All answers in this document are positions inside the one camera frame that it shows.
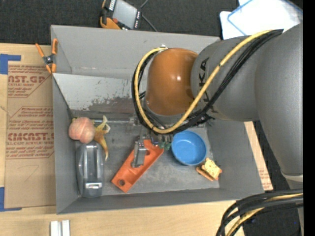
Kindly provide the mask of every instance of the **orange tool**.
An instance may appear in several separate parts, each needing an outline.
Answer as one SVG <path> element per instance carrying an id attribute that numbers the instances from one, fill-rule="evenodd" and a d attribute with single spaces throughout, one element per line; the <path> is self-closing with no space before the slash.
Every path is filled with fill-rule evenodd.
<path id="1" fill-rule="evenodd" d="M 143 165 L 138 168 L 132 167 L 134 160 L 134 150 L 130 153 L 124 164 L 117 171 L 112 179 L 112 183 L 125 193 L 141 178 L 141 176 L 154 164 L 163 154 L 164 149 L 154 146 L 150 140 L 143 140 L 144 147 L 147 149 Z"/>
<path id="2" fill-rule="evenodd" d="M 103 4 L 102 4 L 102 8 L 105 7 L 105 2 L 106 0 L 104 0 Z M 103 18 L 102 16 L 100 17 L 99 20 L 99 24 L 102 28 L 105 29 L 116 29 L 116 30 L 120 30 L 121 28 L 117 25 L 117 19 L 111 19 L 111 18 Z"/>
<path id="3" fill-rule="evenodd" d="M 57 55 L 58 52 L 58 40 L 54 38 L 53 44 L 52 44 L 52 54 L 50 56 L 45 56 L 43 53 L 43 50 L 41 47 L 36 43 L 35 44 L 40 56 L 43 58 L 45 64 L 46 64 L 46 69 L 49 73 L 54 73 L 56 72 L 56 64 L 55 64 L 55 56 Z"/>

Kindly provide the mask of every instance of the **yellow cable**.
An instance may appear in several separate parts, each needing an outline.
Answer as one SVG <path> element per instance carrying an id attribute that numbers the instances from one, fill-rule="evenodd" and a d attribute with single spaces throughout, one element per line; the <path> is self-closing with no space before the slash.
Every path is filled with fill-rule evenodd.
<path id="1" fill-rule="evenodd" d="M 249 43 L 250 41 L 252 41 L 255 38 L 258 38 L 268 32 L 270 32 L 271 30 L 265 30 L 259 33 L 256 33 L 254 35 L 251 35 L 249 37 L 247 37 L 246 39 L 244 39 L 242 42 L 240 42 L 236 47 L 234 47 L 219 63 L 219 65 L 216 66 L 216 68 L 213 70 L 213 72 L 211 73 L 211 75 L 208 77 L 205 85 L 201 88 L 200 92 L 198 93 L 197 97 L 194 99 L 194 101 L 191 103 L 191 105 L 189 106 L 189 108 L 187 109 L 187 111 L 184 113 L 184 115 L 179 119 L 179 121 L 177 123 L 175 123 L 173 126 L 167 128 L 167 129 L 160 129 L 155 127 L 150 120 L 147 118 L 147 116 L 145 115 L 141 103 L 140 103 L 140 98 L 139 98 L 139 91 L 138 91 L 138 77 L 139 77 L 139 72 L 140 72 L 140 68 L 144 62 L 144 60 L 151 55 L 152 53 L 155 52 L 159 52 L 162 51 L 166 48 L 155 48 L 151 51 L 149 51 L 139 62 L 137 69 L 136 69 L 136 74 L 135 74 L 135 80 L 134 80 L 134 91 L 135 91 L 135 98 L 136 98 L 136 103 L 140 112 L 140 115 L 142 116 L 143 120 L 145 121 L 145 123 L 155 132 L 159 133 L 159 134 L 168 134 L 172 131 L 174 131 L 176 128 L 178 128 L 185 120 L 186 118 L 189 116 L 189 114 L 193 111 L 193 109 L 196 107 L 196 105 L 198 104 L 199 100 L 201 99 L 202 95 L 204 94 L 204 92 L 206 91 L 206 89 L 208 88 L 208 86 L 210 85 L 210 83 L 212 82 L 212 80 L 214 79 L 214 77 L 216 76 L 216 74 L 219 72 L 220 68 L 237 52 L 239 51 L 244 45 L 246 45 L 247 43 Z"/>
<path id="2" fill-rule="evenodd" d="M 301 196 L 301 195 L 303 195 L 303 193 L 288 194 L 288 195 L 283 195 L 283 196 L 275 196 L 275 197 L 267 199 L 266 202 L 272 201 L 272 200 L 289 199 L 289 198 L 294 198 L 294 197 L 298 197 L 298 196 Z M 249 212 L 246 212 L 239 220 L 237 220 L 235 222 L 235 224 L 232 226 L 232 228 L 226 234 L 226 236 L 230 236 L 233 232 L 235 232 L 235 230 L 238 228 L 239 225 L 241 225 L 244 221 L 246 221 L 249 218 L 253 217 L 256 213 L 258 213 L 259 211 L 261 211 L 263 209 L 264 209 L 264 207 L 258 208 L 258 209 L 255 209 L 255 210 L 251 210 Z"/>

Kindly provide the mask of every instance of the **clear plastic container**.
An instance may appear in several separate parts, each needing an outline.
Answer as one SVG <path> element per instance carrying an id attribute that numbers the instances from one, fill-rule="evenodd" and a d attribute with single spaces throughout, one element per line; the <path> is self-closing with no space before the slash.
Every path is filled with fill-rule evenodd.
<path id="1" fill-rule="evenodd" d="M 289 0 L 249 0 L 227 20 L 243 35 L 263 30 L 288 30 L 303 22 L 303 10 Z"/>

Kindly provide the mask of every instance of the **wire bundle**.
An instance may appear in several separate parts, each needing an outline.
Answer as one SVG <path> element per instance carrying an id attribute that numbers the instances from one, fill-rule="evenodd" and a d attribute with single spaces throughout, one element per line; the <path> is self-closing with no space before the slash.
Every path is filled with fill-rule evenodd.
<path id="1" fill-rule="evenodd" d="M 266 192 L 236 201 L 222 216 L 216 236 L 233 236 L 239 228 L 256 214 L 303 207 L 303 189 Z M 225 227 L 240 217 L 225 234 Z"/>
<path id="2" fill-rule="evenodd" d="M 174 134 L 177 132 L 181 132 L 193 125 L 204 123 L 210 118 L 211 116 L 207 115 L 207 111 L 213 106 L 215 101 L 218 99 L 220 94 L 223 92 L 223 90 L 226 88 L 226 86 L 229 84 L 229 82 L 232 80 L 232 78 L 235 76 L 235 74 L 239 71 L 239 69 L 242 67 L 242 65 L 249 59 L 249 57 L 259 49 L 264 43 L 266 43 L 268 40 L 272 39 L 275 36 L 278 36 L 282 33 L 282 29 L 280 30 L 266 30 L 259 32 L 257 34 L 248 36 L 243 41 L 241 41 L 236 47 L 234 47 L 223 59 L 222 61 L 216 66 L 216 68 L 213 70 L 213 72 L 208 77 L 206 83 L 201 88 L 199 94 L 196 96 L 188 110 L 183 114 L 183 116 L 180 118 L 180 120 L 172 125 L 171 127 L 166 128 L 166 125 L 163 124 L 160 120 L 158 120 L 153 115 L 146 112 L 142 106 L 141 106 L 141 98 L 144 97 L 144 92 L 139 94 L 139 86 L 140 81 L 143 75 L 143 71 L 146 67 L 146 64 L 148 61 L 153 57 L 154 54 L 165 50 L 165 47 L 161 48 L 155 48 L 151 51 L 149 51 L 147 54 L 144 55 L 144 57 L 140 60 L 134 75 L 132 77 L 132 87 L 131 87 L 131 93 L 132 98 L 134 102 L 135 111 L 137 113 L 137 116 L 140 120 L 140 123 L 145 126 L 146 128 L 152 130 L 155 133 L 158 134 Z M 217 73 L 220 71 L 221 67 L 224 66 L 224 64 L 233 56 L 235 55 L 241 48 L 243 48 L 245 45 L 248 46 L 244 49 L 242 54 L 237 58 L 231 69 L 229 70 L 228 74 L 222 81 L 221 85 L 217 89 L 216 93 L 212 96 L 210 101 L 207 103 L 207 105 L 195 113 L 191 114 L 196 105 L 198 104 L 199 100 L 201 99 L 202 95 L 214 79 L 214 77 L 217 75 Z"/>

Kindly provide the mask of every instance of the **small display screen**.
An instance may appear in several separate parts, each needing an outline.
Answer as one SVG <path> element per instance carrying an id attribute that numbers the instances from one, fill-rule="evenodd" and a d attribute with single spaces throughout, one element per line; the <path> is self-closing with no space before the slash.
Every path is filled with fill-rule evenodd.
<path id="1" fill-rule="evenodd" d="M 124 0 L 117 0 L 113 13 L 113 18 L 116 18 L 120 23 L 133 29 L 136 20 L 137 9 L 131 6 Z"/>

